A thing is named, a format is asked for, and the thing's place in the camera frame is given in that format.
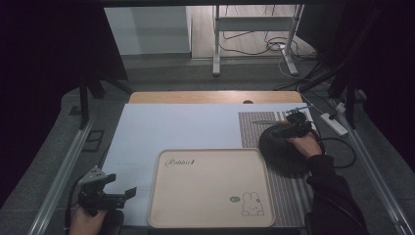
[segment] desk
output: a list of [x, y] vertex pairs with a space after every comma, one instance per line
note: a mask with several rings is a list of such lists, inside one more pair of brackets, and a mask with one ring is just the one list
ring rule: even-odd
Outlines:
[[[243, 104], [246, 100], [254, 103]], [[117, 178], [106, 186], [106, 193], [137, 187], [136, 197], [123, 209], [124, 225], [147, 227], [155, 166], [162, 151], [257, 148], [269, 125], [253, 120], [285, 119], [287, 110], [303, 106], [293, 91], [136, 92], [124, 106], [102, 167]], [[305, 113], [312, 119], [308, 110]], [[276, 202], [273, 226], [303, 227], [312, 199], [307, 175], [284, 177], [270, 167], [268, 177]]]

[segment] rectangular tray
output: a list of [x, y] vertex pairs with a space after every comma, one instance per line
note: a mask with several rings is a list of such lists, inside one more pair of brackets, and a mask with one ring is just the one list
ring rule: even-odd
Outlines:
[[275, 221], [258, 149], [165, 150], [148, 220], [156, 228], [267, 227]]

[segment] white desk leg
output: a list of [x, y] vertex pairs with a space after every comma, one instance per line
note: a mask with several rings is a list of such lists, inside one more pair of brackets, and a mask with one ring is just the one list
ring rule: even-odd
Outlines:
[[297, 71], [296, 65], [293, 63], [293, 55], [291, 52], [291, 44], [293, 42], [294, 35], [297, 30], [297, 25], [299, 24], [300, 20], [300, 14], [302, 10], [302, 5], [299, 5], [297, 8], [296, 13], [293, 17], [293, 24], [291, 25], [290, 32], [288, 34], [287, 43], [285, 45], [281, 45], [281, 51], [284, 56], [284, 60], [287, 64], [288, 70], [290, 71], [290, 75], [299, 75], [299, 72]]
[[216, 16], [214, 18], [213, 75], [220, 75], [219, 21], [219, 5], [216, 5]]

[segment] rabbit illustration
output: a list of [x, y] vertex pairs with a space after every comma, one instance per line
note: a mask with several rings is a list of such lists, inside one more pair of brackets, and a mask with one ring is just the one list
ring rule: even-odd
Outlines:
[[263, 207], [256, 192], [244, 194], [242, 215], [263, 215]]

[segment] white power strip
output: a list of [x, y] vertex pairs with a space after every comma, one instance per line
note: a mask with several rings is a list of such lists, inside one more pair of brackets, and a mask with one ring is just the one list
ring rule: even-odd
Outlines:
[[335, 119], [329, 119], [329, 116], [329, 114], [324, 114], [320, 117], [324, 120], [324, 122], [326, 122], [330, 127], [332, 127], [332, 129], [336, 131], [338, 135], [344, 136], [348, 134], [347, 130], [340, 123], [338, 123]]

